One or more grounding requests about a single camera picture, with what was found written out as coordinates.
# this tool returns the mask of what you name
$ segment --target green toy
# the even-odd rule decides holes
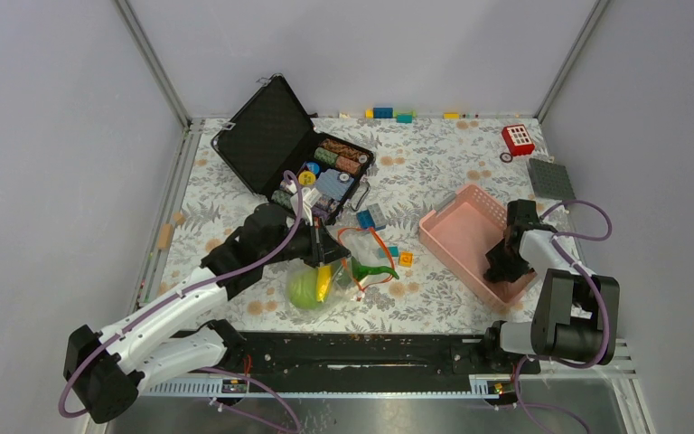
[[[318,280],[318,270],[307,267],[307,270],[288,282],[288,299],[291,304],[305,310],[318,308],[319,303],[315,297],[315,287]]]
[[[387,266],[369,267],[361,264],[355,257],[352,257],[352,277],[357,281],[363,280],[366,276],[376,276],[378,274],[389,273],[393,278],[400,279],[394,269]]]

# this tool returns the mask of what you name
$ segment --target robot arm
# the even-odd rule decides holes
[[[214,322],[183,338],[170,338],[198,315],[224,307],[258,282],[262,267],[191,289],[189,293],[186,290],[266,257],[286,237],[286,217],[279,205],[260,205],[243,226],[202,260],[199,268],[147,307],[97,333],[84,325],[70,335],[66,380],[102,343],[115,335],[123,336],[92,360],[72,386],[95,422],[114,419],[134,403],[140,392],[159,382],[216,365],[225,358],[228,347],[242,339],[226,321]],[[350,256],[350,251],[337,243],[318,221],[295,230],[291,242],[268,263],[302,259],[317,267]]]
[[[484,277],[493,283],[514,282],[535,270],[544,278],[544,284],[532,322],[497,322],[487,333],[491,334],[491,342],[507,353],[588,362],[603,342],[600,306],[586,279],[552,246],[554,233],[555,228],[540,221],[533,201],[518,200],[508,204],[504,239],[486,254],[490,267]],[[574,265],[580,266],[600,290],[608,314],[609,335],[615,336],[618,282],[595,274],[580,262]],[[573,316],[573,306],[591,313],[591,317]],[[599,363],[608,364],[613,359],[614,349],[615,339],[609,339]]]

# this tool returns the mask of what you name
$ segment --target orange string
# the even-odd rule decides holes
[[[389,259],[389,265],[392,267],[392,269],[395,269],[395,261],[392,260],[392,255],[389,254],[389,249],[387,249],[387,246],[384,244],[384,241],[381,239],[378,233],[376,233],[376,230],[374,228],[369,228],[368,230],[361,229],[361,228],[341,228],[339,232],[336,234],[336,240],[339,241],[340,244],[344,245],[342,242],[342,234],[345,233],[346,231],[358,231],[358,232],[363,232],[363,231],[370,231],[371,235],[373,235],[374,240],[381,246],[381,249],[384,250],[384,254],[387,255],[387,258]],[[347,259],[342,259],[342,267],[347,269]],[[364,294],[366,292],[366,289],[368,289],[372,285],[379,285],[381,283],[387,283],[390,280],[392,280],[392,275],[387,276],[384,280],[381,282],[374,282],[366,285],[365,287],[361,286],[361,283],[355,279],[355,277],[352,275],[352,271],[350,272],[350,278],[352,279],[353,282],[355,282],[355,285],[358,286],[358,289],[361,291],[361,294]]]

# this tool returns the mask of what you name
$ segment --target suitcase lid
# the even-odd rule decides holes
[[[283,77],[263,79],[257,93],[225,124],[211,147],[249,190],[270,197],[283,172],[296,173],[303,141],[314,130],[302,103]]]

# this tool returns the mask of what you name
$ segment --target yellow lid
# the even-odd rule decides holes
[[[312,185],[315,184],[315,174],[310,172],[309,170],[305,170],[301,174],[299,174],[299,183],[301,185]]]

